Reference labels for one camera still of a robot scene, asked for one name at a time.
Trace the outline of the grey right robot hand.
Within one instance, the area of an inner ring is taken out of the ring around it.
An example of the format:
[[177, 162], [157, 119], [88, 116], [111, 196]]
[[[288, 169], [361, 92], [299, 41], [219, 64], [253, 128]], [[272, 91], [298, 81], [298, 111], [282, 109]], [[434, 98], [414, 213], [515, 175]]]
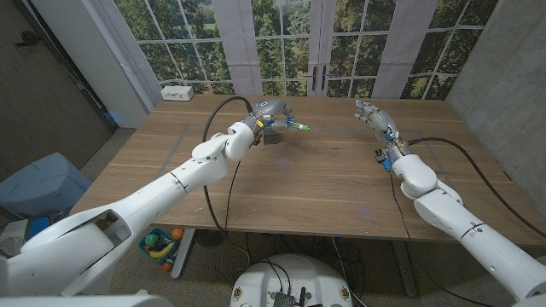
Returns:
[[365, 122], [374, 131], [380, 143], [394, 142], [400, 147], [405, 146], [398, 127], [386, 111], [361, 100], [356, 100], [356, 107], [358, 113], [355, 117]]

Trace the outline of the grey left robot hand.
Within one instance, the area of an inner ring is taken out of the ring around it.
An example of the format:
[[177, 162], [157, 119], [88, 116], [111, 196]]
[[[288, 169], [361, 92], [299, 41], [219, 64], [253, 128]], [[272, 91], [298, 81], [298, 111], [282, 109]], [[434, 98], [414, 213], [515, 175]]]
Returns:
[[288, 122], [293, 121], [292, 108], [284, 100], [271, 98], [255, 104], [251, 114], [242, 123], [257, 133], [265, 128], [273, 131], [284, 130], [288, 127]]

